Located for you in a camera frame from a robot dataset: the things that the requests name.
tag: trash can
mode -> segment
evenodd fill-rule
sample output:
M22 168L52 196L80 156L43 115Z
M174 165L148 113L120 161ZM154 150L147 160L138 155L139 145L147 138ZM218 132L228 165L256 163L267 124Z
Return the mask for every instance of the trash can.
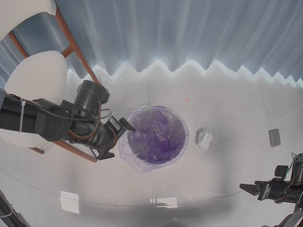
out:
M128 122L136 132L127 131L119 142L120 157L138 172L149 172L177 161L188 144L184 120L164 106L130 109Z

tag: gray-blue curtain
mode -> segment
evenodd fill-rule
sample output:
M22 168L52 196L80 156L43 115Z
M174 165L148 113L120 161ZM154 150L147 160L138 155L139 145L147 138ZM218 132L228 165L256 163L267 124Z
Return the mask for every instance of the gray-blue curtain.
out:
M156 59L175 71L194 59L253 74L263 68L303 77L302 0L56 0L90 65L112 75L128 61L141 72ZM54 16L33 16L14 30L30 55L68 42ZM8 36L0 42L0 86L23 60ZM71 68L87 74L78 58Z

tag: plastic bag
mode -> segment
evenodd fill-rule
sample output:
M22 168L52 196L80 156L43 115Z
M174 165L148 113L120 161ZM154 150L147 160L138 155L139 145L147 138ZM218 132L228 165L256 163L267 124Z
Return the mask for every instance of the plastic bag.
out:
M198 146L203 150L207 150L213 139L212 133L207 128L202 128L198 135Z
M130 109L127 131L119 142L120 157L138 172L149 172L178 160L184 153L189 132L184 120L164 106Z

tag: wooden chair frame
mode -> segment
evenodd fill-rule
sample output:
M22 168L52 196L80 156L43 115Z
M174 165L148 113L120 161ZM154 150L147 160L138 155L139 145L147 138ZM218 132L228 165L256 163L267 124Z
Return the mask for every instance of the wooden chair frame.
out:
M67 40L69 41L70 45L61 52L61 54L66 58L68 57L72 52L75 52L76 55L78 56L79 60L81 61L81 63L83 64L83 66L85 67L85 69L87 70L87 72L89 73L89 75L91 76L91 78L93 79L94 82L98 83L101 85L100 81L98 80L96 74L93 72L92 68L90 67L87 59L85 58L85 56L83 55L78 43L76 42L74 36L72 35L65 19L62 16L62 13L56 3L56 7L57 7L57 11L56 11L56 15L55 18L60 26L60 28L62 29L65 37L67 38ZM23 46L21 45L21 43L19 42L19 40L17 39L16 35L13 33L13 31L9 32L9 37L12 40L12 42L15 44L15 46L17 47L17 49L20 51L20 53L24 56L24 58L29 57L28 53L25 51L25 49L23 48ZM71 144L67 143L64 140L59 140L54 142L54 144L56 144L57 146L68 150L71 153L74 153L88 161L91 162L96 162L97 159L81 150L79 150L77 147L72 146ZM31 150L39 153L39 154L43 154L44 151L42 149L39 148L30 148Z

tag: chair backrest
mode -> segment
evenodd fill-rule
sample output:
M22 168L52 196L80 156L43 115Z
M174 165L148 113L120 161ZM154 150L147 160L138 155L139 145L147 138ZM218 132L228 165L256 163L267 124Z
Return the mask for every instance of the chair backrest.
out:
M55 15L55 0L0 0L0 41L21 22L42 12Z

